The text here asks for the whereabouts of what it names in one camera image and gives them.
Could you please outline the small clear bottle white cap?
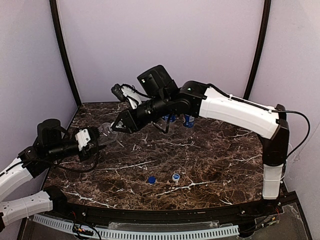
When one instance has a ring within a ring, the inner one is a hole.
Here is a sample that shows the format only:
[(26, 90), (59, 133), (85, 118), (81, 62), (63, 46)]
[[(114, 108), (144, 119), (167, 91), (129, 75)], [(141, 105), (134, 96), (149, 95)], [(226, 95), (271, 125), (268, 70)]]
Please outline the small clear bottle white cap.
[(106, 145), (107, 147), (114, 143), (119, 136), (118, 132), (112, 130), (112, 123), (109, 122), (104, 122), (99, 127), (93, 127), (92, 129), (97, 139), (97, 143), (95, 140), (93, 140), (91, 145)]

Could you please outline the Pocari Sweat bottle blue label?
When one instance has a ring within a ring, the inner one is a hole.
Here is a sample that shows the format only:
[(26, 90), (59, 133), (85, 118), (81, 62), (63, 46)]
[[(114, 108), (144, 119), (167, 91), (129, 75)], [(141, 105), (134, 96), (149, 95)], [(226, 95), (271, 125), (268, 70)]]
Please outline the Pocari Sweat bottle blue label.
[(165, 134), (171, 136), (175, 133), (176, 116), (175, 115), (164, 115), (161, 121), (161, 127)]

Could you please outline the Pepsi bottle blue label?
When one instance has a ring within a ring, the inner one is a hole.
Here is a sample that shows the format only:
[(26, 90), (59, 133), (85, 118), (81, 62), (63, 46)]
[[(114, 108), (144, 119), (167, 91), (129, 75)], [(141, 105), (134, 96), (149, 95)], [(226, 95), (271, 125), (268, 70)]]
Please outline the Pepsi bottle blue label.
[(195, 118), (192, 115), (183, 115), (183, 126), (187, 129), (192, 129), (195, 125)]

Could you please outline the blue Pepsi bottle cap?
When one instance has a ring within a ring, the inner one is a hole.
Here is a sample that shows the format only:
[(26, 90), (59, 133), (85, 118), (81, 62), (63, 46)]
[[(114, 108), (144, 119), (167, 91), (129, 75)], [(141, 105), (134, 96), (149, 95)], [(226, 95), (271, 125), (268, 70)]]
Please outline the blue Pepsi bottle cap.
[(148, 181), (149, 184), (155, 184), (156, 180), (157, 179), (156, 179), (155, 176), (150, 176), (147, 181)]

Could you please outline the white blue bottle cap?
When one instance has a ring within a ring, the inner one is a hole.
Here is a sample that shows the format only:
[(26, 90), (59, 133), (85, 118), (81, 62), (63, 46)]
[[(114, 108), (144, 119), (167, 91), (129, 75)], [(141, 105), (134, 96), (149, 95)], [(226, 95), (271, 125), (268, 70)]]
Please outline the white blue bottle cap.
[(178, 182), (180, 180), (180, 175), (178, 173), (175, 173), (172, 175), (172, 180), (175, 182)]

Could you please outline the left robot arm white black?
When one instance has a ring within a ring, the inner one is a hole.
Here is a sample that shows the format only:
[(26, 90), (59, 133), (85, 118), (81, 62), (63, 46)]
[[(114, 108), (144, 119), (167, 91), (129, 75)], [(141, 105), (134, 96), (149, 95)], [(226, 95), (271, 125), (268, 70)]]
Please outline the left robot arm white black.
[(58, 119), (50, 118), (37, 125), (33, 145), (25, 148), (0, 173), (0, 228), (38, 213), (66, 212), (67, 197), (56, 186), (16, 200), (5, 201), (14, 190), (35, 179), (50, 167), (62, 169), (59, 161), (78, 156), (81, 161), (99, 156), (100, 136), (97, 127), (80, 128), (69, 134)]

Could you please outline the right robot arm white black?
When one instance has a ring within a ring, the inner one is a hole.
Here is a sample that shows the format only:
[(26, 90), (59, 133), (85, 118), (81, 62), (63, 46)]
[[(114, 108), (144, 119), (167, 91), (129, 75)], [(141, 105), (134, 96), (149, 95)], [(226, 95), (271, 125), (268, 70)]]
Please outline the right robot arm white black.
[(111, 92), (131, 107), (116, 118), (115, 132), (132, 134), (165, 115), (186, 114), (220, 120), (259, 135), (262, 144), (262, 197), (275, 200), (280, 194), (281, 178), (289, 146), (289, 124), (285, 107), (265, 106), (232, 94), (227, 94), (211, 83), (194, 80), (178, 87), (162, 65), (154, 66), (137, 77), (145, 91), (141, 93), (128, 84), (115, 84)]

